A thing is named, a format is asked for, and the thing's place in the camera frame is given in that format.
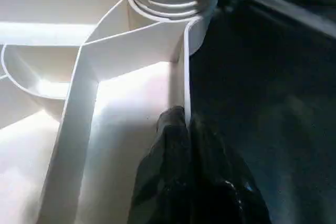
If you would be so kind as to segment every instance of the curved compartment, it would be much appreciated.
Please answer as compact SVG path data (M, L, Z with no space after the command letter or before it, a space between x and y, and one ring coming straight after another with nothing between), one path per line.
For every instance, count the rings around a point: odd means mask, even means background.
M119 0L0 0L0 44L80 46Z
M59 123L0 78L0 223L33 223Z
M78 47L6 45L2 66L17 87L59 118L77 52Z

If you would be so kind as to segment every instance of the white plastic tray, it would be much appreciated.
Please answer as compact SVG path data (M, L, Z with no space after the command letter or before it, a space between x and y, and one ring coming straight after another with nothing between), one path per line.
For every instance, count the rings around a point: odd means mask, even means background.
M175 21L133 0L1 1L0 223L126 223L159 115L189 122L216 0Z

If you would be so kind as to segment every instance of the plastic container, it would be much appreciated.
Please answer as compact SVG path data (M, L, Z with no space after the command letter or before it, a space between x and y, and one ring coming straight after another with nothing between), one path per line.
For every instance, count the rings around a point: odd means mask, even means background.
M158 116L190 119L216 1L170 20L133 0L2 0L1 223L126 223Z

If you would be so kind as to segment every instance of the black fabric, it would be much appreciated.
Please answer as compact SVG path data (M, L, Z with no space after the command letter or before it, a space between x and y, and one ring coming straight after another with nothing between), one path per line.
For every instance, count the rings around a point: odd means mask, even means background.
M264 199L237 152L199 117L191 124L194 223L270 224Z
M247 163L272 223L336 223L333 15L283 1L216 13L190 61L192 111Z

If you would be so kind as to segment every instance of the dark background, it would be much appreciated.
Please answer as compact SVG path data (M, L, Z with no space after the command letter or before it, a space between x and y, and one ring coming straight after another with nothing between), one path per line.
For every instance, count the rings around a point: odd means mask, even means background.
M336 20L336 0L288 0ZM239 151L273 223L336 223L336 38L255 3L217 11L190 61L192 110Z

